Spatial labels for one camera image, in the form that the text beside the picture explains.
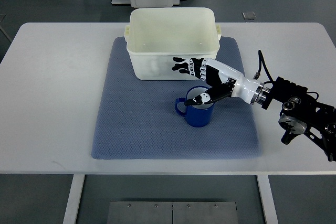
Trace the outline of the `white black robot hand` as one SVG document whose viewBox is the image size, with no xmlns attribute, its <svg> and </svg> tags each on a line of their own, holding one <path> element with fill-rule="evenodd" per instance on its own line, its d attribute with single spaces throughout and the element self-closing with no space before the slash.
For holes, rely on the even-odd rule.
<svg viewBox="0 0 336 224">
<path fill-rule="evenodd" d="M 238 70 L 212 58 L 174 57 L 173 71 L 189 74 L 210 86 L 203 93 L 187 99 L 186 106 L 208 105 L 227 97 L 238 97 L 248 104 L 257 102 L 264 84 L 256 79 L 248 79 Z"/>
</svg>

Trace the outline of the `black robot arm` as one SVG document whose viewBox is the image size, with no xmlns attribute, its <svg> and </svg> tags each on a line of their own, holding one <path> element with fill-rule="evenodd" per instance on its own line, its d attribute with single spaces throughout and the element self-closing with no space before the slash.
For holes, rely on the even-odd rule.
<svg viewBox="0 0 336 224">
<path fill-rule="evenodd" d="M 258 51 L 259 67 L 255 79 L 264 68 L 272 87 L 263 87 L 256 102 L 268 109 L 272 100 L 282 103 L 279 125 L 285 130 L 281 142 L 288 145 L 295 137 L 305 135 L 326 154 L 328 161 L 335 161 L 335 108 L 317 101 L 308 88 L 277 77 L 273 80 L 265 64 L 261 50 Z"/>
</svg>

